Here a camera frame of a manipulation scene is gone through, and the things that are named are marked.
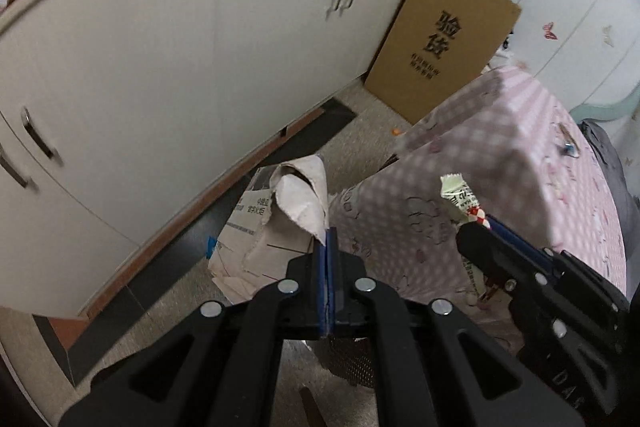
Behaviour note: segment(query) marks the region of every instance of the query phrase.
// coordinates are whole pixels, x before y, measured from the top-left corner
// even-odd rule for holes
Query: tile floor
[[[409,124],[360,82],[335,98],[340,103],[329,101],[324,107],[330,117],[311,124],[315,131],[294,136],[264,163],[319,151],[332,193],[376,172],[390,155],[392,129],[405,131]],[[329,141],[327,134],[333,136]],[[248,179],[226,193],[221,204],[232,208],[233,198],[239,197],[246,182]],[[45,337],[50,332],[40,317],[0,308],[0,343],[23,386],[53,426],[68,407],[88,393],[95,373],[153,343],[201,302],[224,300],[211,282],[203,245],[209,235],[220,231],[226,217],[222,211],[203,214],[167,248],[169,253],[163,251],[156,257],[96,318],[97,327],[92,324],[68,351],[62,346],[62,352],[47,346]],[[312,390],[329,427],[377,425],[371,390],[351,387],[324,370],[305,344],[287,341],[274,399],[273,427],[306,425],[298,394],[302,385]]]

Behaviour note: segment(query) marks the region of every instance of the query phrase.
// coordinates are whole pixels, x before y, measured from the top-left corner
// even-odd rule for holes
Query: checkered tablecloth
[[[579,157],[562,155],[561,124]],[[535,247],[572,252],[624,293],[609,187],[569,113],[530,74],[509,67],[476,78],[399,137],[397,154],[335,198],[329,215],[340,248],[363,257],[368,273],[403,297],[456,300],[468,289],[440,199],[440,176],[452,172],[487,213]]]

